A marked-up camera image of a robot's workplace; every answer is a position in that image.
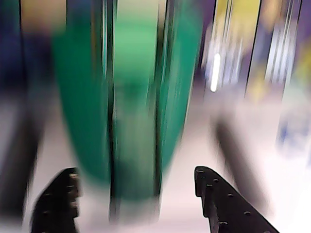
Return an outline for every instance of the green object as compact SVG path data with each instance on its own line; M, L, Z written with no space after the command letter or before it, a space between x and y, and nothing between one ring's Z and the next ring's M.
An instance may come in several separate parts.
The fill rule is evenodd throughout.
M161 174L182 133L202 35L202 18L190 4L178 1L174 21L167 21L162 56L156 51L157 18L120 15L122 11L116 9L113 77L106 66L105 38L102 58L94 59L99 50L93 46L94 38L101 40L100 34L94 36L98 30L94 21L100 21L100 13L92 17L86 10L68 16L66 32L53 39L64 116L80 167L92 182L107 187L113 151L119 199L140 201L159 194ZM104 18L101 27L106 30L110 22L106 14ZM108 119L110 106L112 121Z

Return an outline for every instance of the gray surface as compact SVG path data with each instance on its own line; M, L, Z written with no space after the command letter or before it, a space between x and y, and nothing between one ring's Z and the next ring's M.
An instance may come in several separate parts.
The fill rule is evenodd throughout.
M17 130L17 123L22 114L22 99L12 95L0 96L0 173Z
M297 222L308 222L311 169L305 169L307 154L288 160L275 148L281 104L237 102L219 105L219 102L203 103L202 98L203 91L194 90L181 143L164 176L159 221L109 226L109 190L100 192L89 186L82 174L83 196L78 199L80 216L76 219L81 233L208 233L208 220L203 218L201 200L194 193L195 167L208 166L235 186L213 133L213 119L218 115L231 118L235 136L242 138L247 162L268 198L269 210L264 216L281 233L308 232L307 225L297 225ZM30 215L40 192L60 170L76 166L73 155L57 103L39 146L34 184L27 199L24 232L29 232Z

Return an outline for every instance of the bracket hole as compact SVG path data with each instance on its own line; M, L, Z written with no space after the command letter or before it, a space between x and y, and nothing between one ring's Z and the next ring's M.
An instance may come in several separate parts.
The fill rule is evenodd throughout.
M249 211L245 211L244 214L245 214L246 216L248 216L248 217L251 216L251 212L249 212Z

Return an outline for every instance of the white light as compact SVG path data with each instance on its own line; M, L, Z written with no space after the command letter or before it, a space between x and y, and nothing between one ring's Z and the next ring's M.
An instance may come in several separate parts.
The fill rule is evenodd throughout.
M211 79L211 83L210 83L211 92L216 92L216 90L217 90L217 84L218 84L218 79L219 79L219 71L220 71L220 54L217 53L214 56L213 73L212 73L212 79Z

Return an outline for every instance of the green panel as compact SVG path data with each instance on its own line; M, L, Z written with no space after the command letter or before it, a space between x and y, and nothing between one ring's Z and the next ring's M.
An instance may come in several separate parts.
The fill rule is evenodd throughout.
M113 80L116 85L153 81L156 56L154 28L115 24L114 52Z
M77 159L91 181L102 185L110 182L108 84L102 76L101 60L96 60L96 66L92 62L90 32L90 15L69 18L66 32L53 38L53 53Z
M176 6L173 44L169 50L172 58L160 90L160 151L163 170L172 160L182 133L202 36L202 16L190 3L184 0Z
M155 195L155 86L115 89L115 192L119 199Z

